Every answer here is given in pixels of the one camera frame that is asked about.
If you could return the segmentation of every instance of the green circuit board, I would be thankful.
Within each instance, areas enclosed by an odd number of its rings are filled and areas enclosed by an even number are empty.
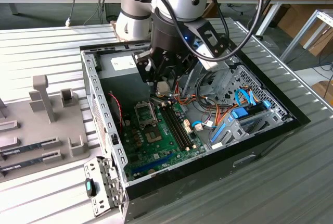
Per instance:
[[[201,140],[194,132],[187,135],[191,145],[185,150],[180,148],[167,121],[162,116],[161,108],[154,107],[153,109],[158,119],[155,127],[146,126],[141,129],[134,109],[124,115],[124,119],[127,119],[127,124],[129,124],[129,126],[124,126],[122,134],[122,144],[129,160],[124,169],[129,181],[206,152]],[[174,114],[177,114],[182,128],[185,129],[183,122],[187,118],[181,106],[177,103],[173,104],[172,110]]]

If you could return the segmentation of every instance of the robotic arm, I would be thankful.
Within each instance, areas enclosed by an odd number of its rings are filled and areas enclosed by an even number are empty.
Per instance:
[[[171,9],[162,0],[122,0],[116,26],[116,33],[125,40],[147,39],[152,18],[150,49],[133,57],[142,80],[155,90],[161,81],[176,81],[188,74],[198,56],[201,62],[214,61],[228,48],[227,39],[218,36],[210,22],[201,18],[207,0],[166,1]],[[202,44],[195,52],[190,46],[197,38]],[[203,65],[208,70],[212,67]]]

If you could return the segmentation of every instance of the white sticker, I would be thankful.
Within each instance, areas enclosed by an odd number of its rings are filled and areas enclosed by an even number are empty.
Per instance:
[[[222,147],[222,146],[223,146],[223,144],[221,142],[219,142],[219,143],[212,145],[212,149],[216,149],[216,148]]]
[[[9,170],[13,170],[13,169],[20,168],[20,167],[21,167],[21,165],[16,165],[16,166],[12,166],[12,167],[10,167],[10,168],[4,168],[4,169],[2,169],[1,171],[2,171],[2,172],[4,172],[4,171],[9,171]]]
[[[14,151],[10,151],[7,153],[2,153],[2,155],[11,155],[11,154],[19,153],[19,152],[21,152],[21,150],[14,150]]]
[[[111,63],[114,70],[131,69],[136,67],[132,56],[116,57],[111,59]]]

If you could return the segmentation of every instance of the motherboard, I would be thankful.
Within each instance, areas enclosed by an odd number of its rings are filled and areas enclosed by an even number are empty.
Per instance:
[[[178,103],[138,103],[123,119],[129,181],[206,152]]]

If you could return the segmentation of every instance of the red wire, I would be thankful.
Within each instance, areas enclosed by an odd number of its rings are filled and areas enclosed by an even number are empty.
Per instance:
[[[120,103],[119,101],[117,100],[117,98],[112,95],[111,93],[109,93],[110,96],[112,96],[112,98],[116,101],[117,105],[118,105],[118,110],[119,110],[119,115],[120,115],[120,132],[121,132],[121,129],[123,127],[123,124],[122,124],[122,119],[123,119],[123,116],[121,114],[121,107],[120,107]]]

